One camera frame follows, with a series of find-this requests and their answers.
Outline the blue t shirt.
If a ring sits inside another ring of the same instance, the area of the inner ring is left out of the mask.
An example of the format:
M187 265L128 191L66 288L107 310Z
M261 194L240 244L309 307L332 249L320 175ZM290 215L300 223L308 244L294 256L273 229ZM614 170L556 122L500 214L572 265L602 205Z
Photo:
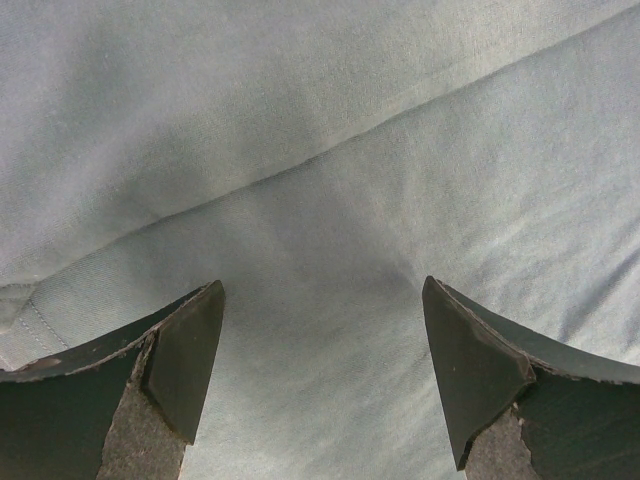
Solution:
M5 1L1 365L219 280L185 479L453 479L421 290L639 360L635 1Z

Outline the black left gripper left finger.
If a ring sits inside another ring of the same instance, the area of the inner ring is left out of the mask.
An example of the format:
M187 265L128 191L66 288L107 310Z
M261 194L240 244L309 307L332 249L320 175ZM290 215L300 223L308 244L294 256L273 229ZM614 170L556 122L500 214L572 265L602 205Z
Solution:
M215 281L78 347L1 374L4 479L176 479L221 333Z

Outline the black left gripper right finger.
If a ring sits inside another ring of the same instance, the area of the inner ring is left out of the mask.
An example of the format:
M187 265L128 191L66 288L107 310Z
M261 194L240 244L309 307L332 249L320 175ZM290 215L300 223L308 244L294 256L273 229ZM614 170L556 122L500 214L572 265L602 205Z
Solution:
M457 470L469 479L636 479L639 369L426 278L422 301Z

